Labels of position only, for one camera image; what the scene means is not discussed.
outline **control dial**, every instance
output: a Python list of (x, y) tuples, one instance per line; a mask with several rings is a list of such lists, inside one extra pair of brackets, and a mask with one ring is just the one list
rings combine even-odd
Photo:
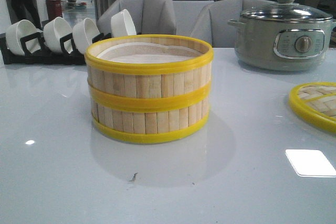
[(308, 52), (312, 47), (313, 41), (308, 36), (301, 36), (295, 41), (295, 49), (298, 52)]

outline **glass lid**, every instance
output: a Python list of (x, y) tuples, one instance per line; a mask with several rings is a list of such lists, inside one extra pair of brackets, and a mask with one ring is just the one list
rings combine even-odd
[(294, 3), (294, 0), (278, 0), (272, 4), (253, 7), (241, 12), (245, 18), (275, 20), (281, 22), (324, 22), (332, 15), (316, 8)]

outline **woven bamboo lid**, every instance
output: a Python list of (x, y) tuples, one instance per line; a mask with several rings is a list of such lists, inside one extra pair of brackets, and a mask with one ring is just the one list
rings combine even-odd
[(336, 82), (313, 82), (294, 87), (289, 105), (305, 121), (336, 133)]

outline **white table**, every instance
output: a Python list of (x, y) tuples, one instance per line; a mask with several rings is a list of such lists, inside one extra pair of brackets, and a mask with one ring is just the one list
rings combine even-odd
[(209, 121), (157, 145), (98, 132), (86, 78), (85, 66), (0, 66), (1, 223), (335, 223), (336, 178), (298, 176), (285, 154), (320, 150), (336, 167), (336, 137), (287, 104), (298, 84), (335, 82), (335, 50), (283, 73), (215, 49)]

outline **pot handle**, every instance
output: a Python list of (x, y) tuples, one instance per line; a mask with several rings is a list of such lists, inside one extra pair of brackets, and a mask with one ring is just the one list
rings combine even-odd
[(236, 20), (236, 19), (230, 19), (230, 20), (227, 22), (227, 24), (230, 25), (230, 26), (237, 27), (237, 28), (244, 28), (244, 27), (245, 27), (245, 23), (239, 22), (239, 21)]

